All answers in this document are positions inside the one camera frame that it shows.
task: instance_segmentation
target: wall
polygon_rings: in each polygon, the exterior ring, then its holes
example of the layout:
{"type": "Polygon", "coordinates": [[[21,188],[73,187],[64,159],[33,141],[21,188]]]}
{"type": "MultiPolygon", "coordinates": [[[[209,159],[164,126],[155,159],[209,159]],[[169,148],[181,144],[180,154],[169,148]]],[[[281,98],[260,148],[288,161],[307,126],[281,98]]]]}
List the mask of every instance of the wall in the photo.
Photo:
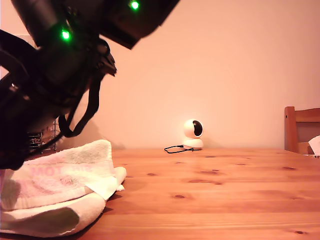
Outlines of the wall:
{"type": "MultiPolygon", "coordinates": [[[[8,3],[3,29],[25,33],[8,3]]],[[[109,41],[118,73],[105,77],[98,113],[66,146],[105,138],[163,148],[181,144],[195,118],[207,147],[283,148],[285,106],[320,107],[319,22],[319,0],[181,0],[132,51],[109,41]]]]}

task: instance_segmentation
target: wooden chair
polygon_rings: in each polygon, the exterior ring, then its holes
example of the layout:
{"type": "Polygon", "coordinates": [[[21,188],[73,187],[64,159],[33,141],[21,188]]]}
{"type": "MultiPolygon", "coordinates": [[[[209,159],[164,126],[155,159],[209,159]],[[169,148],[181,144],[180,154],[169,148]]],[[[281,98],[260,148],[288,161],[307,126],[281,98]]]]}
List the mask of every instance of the wooden chair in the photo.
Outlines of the wooden chair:
{"type": "Polygon", "coordinates": [[[297,123],[320,123],[320,108],[296,111],[294,106],[287,106],[284,109],[284,149],[298,154],[314,154],[308,142],[298,141],[297,123]]]}

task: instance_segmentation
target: wooden tabletop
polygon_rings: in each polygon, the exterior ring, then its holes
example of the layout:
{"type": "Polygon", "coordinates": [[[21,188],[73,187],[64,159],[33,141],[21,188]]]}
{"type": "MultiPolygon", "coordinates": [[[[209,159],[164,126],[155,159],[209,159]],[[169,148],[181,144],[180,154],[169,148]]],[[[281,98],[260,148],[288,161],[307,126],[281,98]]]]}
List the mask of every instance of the wooden tabletop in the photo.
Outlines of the wooden tabletop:
{"type": "MultiPolygon", "coordinates": [[[[281,149],[115,150],[125,191],[63,239],[319,240],[320,159],[281,149]]],[[[34,239],[3,234],[1,239],[34,239]]]]}

